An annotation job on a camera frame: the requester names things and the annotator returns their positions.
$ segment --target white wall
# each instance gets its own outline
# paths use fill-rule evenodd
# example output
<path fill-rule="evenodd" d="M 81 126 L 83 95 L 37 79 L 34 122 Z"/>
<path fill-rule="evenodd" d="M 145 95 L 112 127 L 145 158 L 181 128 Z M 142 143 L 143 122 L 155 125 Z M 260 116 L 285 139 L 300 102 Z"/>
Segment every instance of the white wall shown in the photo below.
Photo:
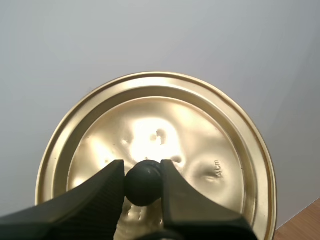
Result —
<path fill-rule="evenodd" d="M 0 215 L 34 203 L 56 126 L 114 78 L 172 71 L 236 100 L 273 158 L 278 225 L 320 197 L 319 1 L 0 1 Z"/>

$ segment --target wooden surface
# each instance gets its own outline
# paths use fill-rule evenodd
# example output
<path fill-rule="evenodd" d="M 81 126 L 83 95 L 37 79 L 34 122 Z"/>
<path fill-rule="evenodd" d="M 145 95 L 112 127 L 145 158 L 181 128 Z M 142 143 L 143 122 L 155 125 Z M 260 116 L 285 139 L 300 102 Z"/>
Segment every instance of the wooden surface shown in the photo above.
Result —
<path fill-rule="evenodd" d="M 320 198 L 276 230 L 274 240 L 320 240 Z"/>

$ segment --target black ball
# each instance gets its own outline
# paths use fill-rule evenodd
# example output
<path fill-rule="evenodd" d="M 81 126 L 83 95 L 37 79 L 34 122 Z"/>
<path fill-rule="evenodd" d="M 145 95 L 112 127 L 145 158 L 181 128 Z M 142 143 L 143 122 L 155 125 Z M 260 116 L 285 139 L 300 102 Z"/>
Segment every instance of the black ball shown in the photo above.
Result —
<path fill-rule="evenodd" d="M 144 207 L 161 198 L 162 185 L 160 163 L 144 160 L 125 176 L 124 194 L 132 204 Z"/>

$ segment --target gold metal surface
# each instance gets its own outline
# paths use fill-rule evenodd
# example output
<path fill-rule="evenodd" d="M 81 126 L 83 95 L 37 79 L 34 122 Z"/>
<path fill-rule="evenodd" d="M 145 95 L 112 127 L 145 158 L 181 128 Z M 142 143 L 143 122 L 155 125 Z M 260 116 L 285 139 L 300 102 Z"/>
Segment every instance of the gold metal surface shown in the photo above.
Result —
<path fill-rule="evenodd" d="M 272 239 L 276 182 L 272 161 L 247 114 L 215 87 L 177 73 L 145 72 L 111 81 L 62 120 L 39 169 L 35 202 L 71 190 L 115 159 L 128 172 L 143 160 L 171 159 L 201 194 L 242 213 L 258 239 Z M 128 200 L 114 236 L 161 228 L 161 203 Z"/>

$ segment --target can lid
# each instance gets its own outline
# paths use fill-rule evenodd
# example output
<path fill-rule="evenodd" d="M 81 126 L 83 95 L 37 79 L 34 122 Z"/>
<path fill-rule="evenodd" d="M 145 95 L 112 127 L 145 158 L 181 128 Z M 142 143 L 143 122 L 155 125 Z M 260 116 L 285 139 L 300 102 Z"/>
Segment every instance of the can lid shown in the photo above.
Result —
<path fill-rule="evenodd" d="M 64 117 L 44 153 L 35 203 L 71 190 L 115 159 L 126 173 L 143 160 L 171 159 L 208 199 L 243 214 L 258 239 L 276 226 L 276 180 L 268 149 L 248 115 L 223 92 L 196 78 L 143 72 L 113 80 Z M 161 203 L 125 200 L 114 239 L 163 225 Z"/>

